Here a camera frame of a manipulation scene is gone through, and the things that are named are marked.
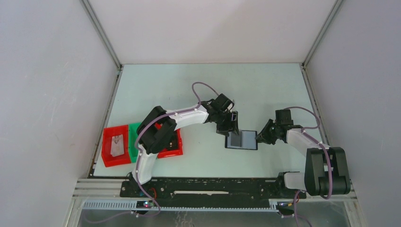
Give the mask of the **black leather card holder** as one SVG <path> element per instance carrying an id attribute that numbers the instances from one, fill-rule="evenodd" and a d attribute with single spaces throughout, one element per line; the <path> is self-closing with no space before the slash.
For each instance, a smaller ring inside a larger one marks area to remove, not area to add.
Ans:
<path id="1" fill-rule="evenodd" d="M 227 149 L 241 149 L 241 150 L 258 150 L 258 143 L 255 137 L 257 136 L 257 131 L 240 130 L 242 132 L 242 147 L 240 148 L 230 148 L 227 146 L 227 138 L 225 138 L 225 148 Z"/>

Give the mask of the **grey credit card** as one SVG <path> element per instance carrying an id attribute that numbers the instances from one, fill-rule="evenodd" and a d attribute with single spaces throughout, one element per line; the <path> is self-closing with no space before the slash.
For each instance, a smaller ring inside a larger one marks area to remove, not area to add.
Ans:
<path id="1" fill-rule="evenodd" d="M 238 134 L 232 132 L 227 138 L 227 146 L 230 148 L 240 148 L 242 147 L 242 132 L 240 131 Z"/>

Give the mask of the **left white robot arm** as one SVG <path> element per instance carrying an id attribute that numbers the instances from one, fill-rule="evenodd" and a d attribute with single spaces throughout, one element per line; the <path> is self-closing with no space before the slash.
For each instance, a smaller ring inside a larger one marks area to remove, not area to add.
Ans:
<path id="1" fill-rule="evenodd" d="M 149 192 L 148 181 L 158 154 L 169 144 L 175 131 L 194 124 L 215 123 L 216 133 L 229 136 L 239 134 L 238 112 L 233 110 L 234 101 L 219 94 L 215 99 L 199 101 L 187 109 L 165 110 L 154 107 L 137 128 L 134 146 L 138 150 L 136 167 L 132 171 L 134 182 L 131 191 L 138 197 Z"/>

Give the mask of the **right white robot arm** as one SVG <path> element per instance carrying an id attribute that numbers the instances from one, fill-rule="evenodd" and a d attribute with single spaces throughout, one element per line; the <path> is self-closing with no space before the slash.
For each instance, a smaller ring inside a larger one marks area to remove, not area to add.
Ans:
<path id="1" fill-rule="evenodd" d="M 333 195 L 350 193 L 351 181 L 344 149 L 315 139 L 307 133 L 308 127 L 294 123 L 291 110 L 291 107 L 276 110 L 276 118 L 268 120 L 255 138 L 258 143 L 269 145 L 281 140 L 305 157 L 303 172 L 281 173 L 283 180 L 275 184 L 276 194 L 286 198 L 294 190 L 300 190 L 329 199 Z"/>

